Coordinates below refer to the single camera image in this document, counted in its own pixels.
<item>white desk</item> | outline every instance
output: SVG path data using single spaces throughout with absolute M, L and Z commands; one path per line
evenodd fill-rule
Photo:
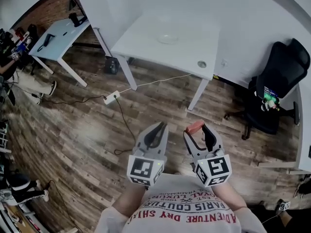
M 64 19 L 53 23 L 48 30 L 40 37 L 34 47 L 30 50 L 29 55 L 34 57 L 50 74 L 53 71 L 46 66 L 40 59 L 45 58 L 49 60 L 57 61 L 68 73 L 71 74 L 81 85 L 87 86 L 87 83 L 80 78 L 80 76 L 71 69 L 71 67 L 62 59 L 66 51 L 71 47 L 73 42 L 82 34 L 82 32 L 90 25 L 87 20 L 79 27 L 74 27 L 70 19 Z M 53 34 L 55 37 L 51 37 L 49 44 L 43 47 L 41 51 L 37 51 L 43 42 L 47 34 Z
M 299 106 L 299 146 L 296 161 L 259 163 L 260 167 L 297 168 L 299 171 L 289 171 L 289 174 L 308 174 L 311 172 L 311 89 L 302 81 L 297 86 Z
M 177 41 L 174 44 L 160 43 L 158 38 L 164 34 L 172 36 L 173 39 L 177 38 Z M 167 18 L 143 14 L 118 40 L 111 52 L 117 56 L 154 62 L 202 78 L 188 108 L 192 110 L 208 81 L 213 78 L 218 35 L 217 27 L 206 23 L 196 24 L 187 17 L 170 21 Z M 206 68 L 199 67 L 199 61 L 204 61 Z

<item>white cable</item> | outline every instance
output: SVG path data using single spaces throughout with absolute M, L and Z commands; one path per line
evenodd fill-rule
M 165 79 L 165 80 L 157 80 L 157 81 L 153 81 L 153 82 L 151 82 L 151 83 L 143 83 L 143 84 L 138 85 L 137 87 L 143 86 L 143 85 L 152 84 L 152 83 L 156 83 L 156 82 L 162 82 L 162 81 L 167 81 L 167 80 L 182 78 L 182 77 L 186 77 L 186 76 L 189 76 L 189 75 L 191 75 L 191 74 L 187 74 L 187 75 L 183 75 L 183 76 L 178 76 L 178 77 L 173 77 L 173 78 L 169 78 L 169 79 Z M 131 90 L 131 88 L 128 88 L 128 89 L 126 89 L 126 90 L 124 90 L 124 91 L 121 91 L 120 93 L 125 92 L 125 91 L 128 91 L 128 90 Z
M 280 214 L 277 214 L 277 215 L 275 215 L 275 216 L 269 218 L 268 220 L 265 220 L 265 221 L 264 221 L 263 223 L 261 223 L 261 224 L 264 224 L 266 221 L 269 221 L 270 219 L 275 218 L 276 216 L 279 216 Z

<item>wooden floor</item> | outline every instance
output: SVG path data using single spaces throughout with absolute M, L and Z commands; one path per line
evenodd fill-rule
M 43 81 L 55 79 L 58 86 L 51 98 L 44 99 L 73 102 L 129 88 L 122 71 L 116 76 L 103 73 L 105 59 L 100 50 L 73 47 L 65 55 L 65 61 L 88 86 L 82 87 L 57 63 L 47 61 L 55 73 L 36 70 L 36 77 Z M 134 64 L 131 70 L 138 84 L 184 74 L 143 61 Z M 155 122 L 166 121 L 170 128 L 167 169 L 193 175 L 182 131 L 203 119 L 222 136 L 233 167 L 230 183 L 248 203 L 264 200 L 272 209 L 283 198 L 291 200 L 292 208 L 310 207 L 311 198 L 292 198 L 299 176 L 257 167 L 261 161 L 294 159 L 299 128 L 293 120 L 283 118 L 275 136 L 253 130 L 251 138 L 243 141 L 244 121 L 223 119 L 226 112 L 242 109 L 233 87 L 214 79 L 193 111 L 187 110 L 199 83 L 200 79 L 188 76 L 122 93 L 120 103 L 134 135 Z M 4 117 L 10 119 L 10 147 L 19 169 L 32 179 L 40 179 L 43 185 L 54 180 L 75 223 L 84 232 L 93 232 L 101 211 L 122 193 L 126 181 L 128 153 L 115 156 L 113 151 L 131 149 L 134 144 L 118 104 L 105 106 L 99 98 L 73 106 L 35 105 L 21 90 L 16 87 L 13 90 L 17 104 L 13 107 L 7 103 Z M 32 202 L 38 217 L 53 232 L 72 227 L 53 184 L 49 191 L 49 202 L 42 199 Z

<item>person's arm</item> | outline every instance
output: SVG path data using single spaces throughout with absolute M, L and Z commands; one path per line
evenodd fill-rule
M 18 60 L 18 58 L 11 60 L 8 64 L 6 64 L 3 67 L 0 66 L 0 74 L 5 73 L 16 62 L 16 60 Z
M 125 192 L 113 203 L 112 207 L 122 215 L 130 217 L 139 208 L 145 191 L 145 186 L 129 183 Z
M 212 186 L 212 190 L 232 211 L 247 207 L 245 200 L 228 182 Z

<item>power strip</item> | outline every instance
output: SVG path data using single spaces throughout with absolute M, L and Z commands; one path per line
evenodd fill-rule
M 118 99 L 120 97 L 120 92 L 115 91 L 113 93 L 111 93 L 110 95 L 108 95 L 106 98 L 104 99 L 104 103 L 106 105 L 110 104 L 111 102 L 115 101 L 116 99 Z

